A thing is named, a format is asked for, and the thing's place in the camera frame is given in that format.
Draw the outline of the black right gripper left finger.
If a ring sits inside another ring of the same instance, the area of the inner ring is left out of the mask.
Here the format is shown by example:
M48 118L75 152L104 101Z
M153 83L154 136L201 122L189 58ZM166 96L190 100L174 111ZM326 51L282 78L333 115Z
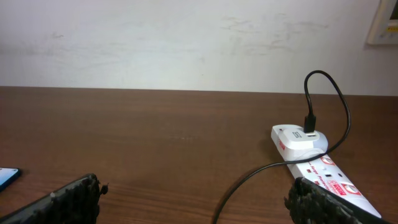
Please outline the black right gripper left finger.
M100 197L107 193L108 185L86 174L2 217L1 224L96 224Z

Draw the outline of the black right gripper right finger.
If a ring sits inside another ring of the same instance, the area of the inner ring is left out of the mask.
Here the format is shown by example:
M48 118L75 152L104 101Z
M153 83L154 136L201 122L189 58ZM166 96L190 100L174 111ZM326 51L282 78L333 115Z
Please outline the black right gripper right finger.
M296 178L284 204L298 224L389 224L304 177Z

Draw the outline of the blue Galaxy smartphone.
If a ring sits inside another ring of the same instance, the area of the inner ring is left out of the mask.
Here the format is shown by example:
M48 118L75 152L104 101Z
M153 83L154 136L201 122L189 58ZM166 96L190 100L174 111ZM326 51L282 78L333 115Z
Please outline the blue Galaxy smartphone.
M11 185L21 176L21 170L18 168L0 168L0 192Z

